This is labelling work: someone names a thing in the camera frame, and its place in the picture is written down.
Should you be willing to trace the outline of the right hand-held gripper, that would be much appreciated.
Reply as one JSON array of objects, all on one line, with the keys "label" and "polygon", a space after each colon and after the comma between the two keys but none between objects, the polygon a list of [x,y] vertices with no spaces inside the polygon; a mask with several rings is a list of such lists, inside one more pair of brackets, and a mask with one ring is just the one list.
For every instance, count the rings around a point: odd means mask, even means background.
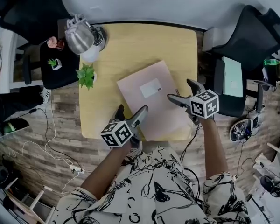
[{"label": "right hand-held gripper", "polygon": [[219,97],[212,90],[205,91],[204,86],[195,80],[186,81],[195,96],[182,97],[168,94],[167,98],[175,105],[189,109],[190,119],[197,126],[200,118],[207,119],[219,112]]}]

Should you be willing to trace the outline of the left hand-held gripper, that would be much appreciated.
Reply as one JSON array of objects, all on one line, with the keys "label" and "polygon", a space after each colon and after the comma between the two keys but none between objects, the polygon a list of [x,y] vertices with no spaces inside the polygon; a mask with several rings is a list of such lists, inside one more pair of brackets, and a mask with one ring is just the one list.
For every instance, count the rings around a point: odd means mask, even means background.
[{"label": "left hand-held gripper", "polygon": [[114,118],[101,131],[101,137],[110,148],[130,142],[132,148],[141,148],[138,126],[148,114],[148,106],[141,107],[130,119],[125,119],[124,106],[119,105]]}]

